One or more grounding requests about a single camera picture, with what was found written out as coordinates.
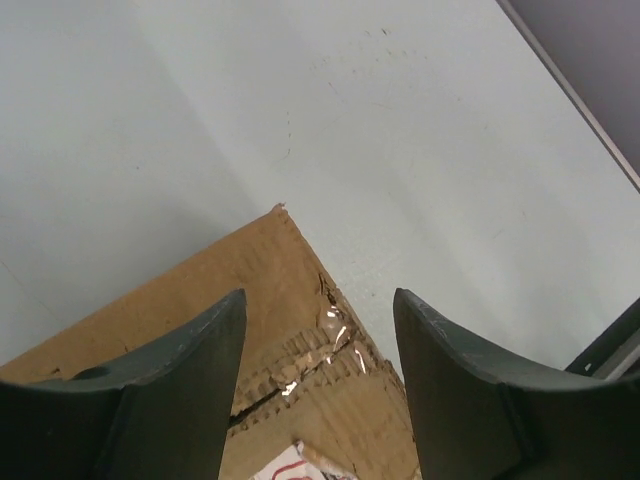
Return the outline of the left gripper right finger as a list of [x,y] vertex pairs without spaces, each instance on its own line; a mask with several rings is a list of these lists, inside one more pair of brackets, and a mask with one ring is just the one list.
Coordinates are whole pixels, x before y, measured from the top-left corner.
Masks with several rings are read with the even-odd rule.
[[639,368],[618,379],[513,353],[394,295],[396,340],[426,479],[635,479]]

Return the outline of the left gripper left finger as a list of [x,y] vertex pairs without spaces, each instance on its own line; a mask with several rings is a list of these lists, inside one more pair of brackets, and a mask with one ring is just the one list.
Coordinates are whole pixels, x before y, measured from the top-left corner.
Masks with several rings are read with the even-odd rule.
[[2,478],[217,478],[246,321],[237,289],[70,379],[2,382]]

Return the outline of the brown cardboard express box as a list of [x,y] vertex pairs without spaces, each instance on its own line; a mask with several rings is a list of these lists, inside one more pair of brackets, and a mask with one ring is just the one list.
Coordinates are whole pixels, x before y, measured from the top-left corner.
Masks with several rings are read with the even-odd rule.
[[223,479],[420,475],[404,387],[289,213],[274,207],[1,368],[69,378],[243,289],[247,327]]

